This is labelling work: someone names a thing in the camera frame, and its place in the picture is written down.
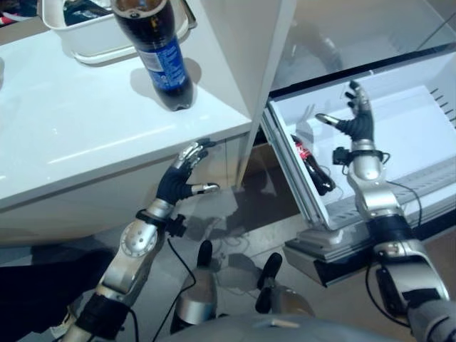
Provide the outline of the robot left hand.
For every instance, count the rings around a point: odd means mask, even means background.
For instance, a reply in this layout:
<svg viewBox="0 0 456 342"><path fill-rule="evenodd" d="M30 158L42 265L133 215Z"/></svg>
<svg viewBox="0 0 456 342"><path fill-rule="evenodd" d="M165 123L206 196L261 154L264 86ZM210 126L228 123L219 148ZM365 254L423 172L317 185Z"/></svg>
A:
<svg viewBox="0 0 456 342"><path fill-rule="evenodd" d="M168 167L157 188L155 199L147 208L147 213L157 220L166 220L172 214L175 205L189 197L215 192L220 186L214 182L189 184L187 181L193 169L208 156L211 147L216 142L202 138L190 143Z"/></svg>

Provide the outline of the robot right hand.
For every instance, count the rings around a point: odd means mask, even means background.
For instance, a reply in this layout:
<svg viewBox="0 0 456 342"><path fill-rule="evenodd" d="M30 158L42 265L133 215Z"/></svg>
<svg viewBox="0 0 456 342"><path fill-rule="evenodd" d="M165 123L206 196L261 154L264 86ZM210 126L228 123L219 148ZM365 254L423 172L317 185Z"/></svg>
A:
<svg viewBox="0 0 456 342"><path fill-rule="evenodd" d="M344 95L348 99L347 106L351 109L353 118L342 120L323 113L315 114L315 118L347 135L352 142L353 154L374 155L374 119L370 99L357 81L351 80L348 85L351 92L345 92Z"/></svg>

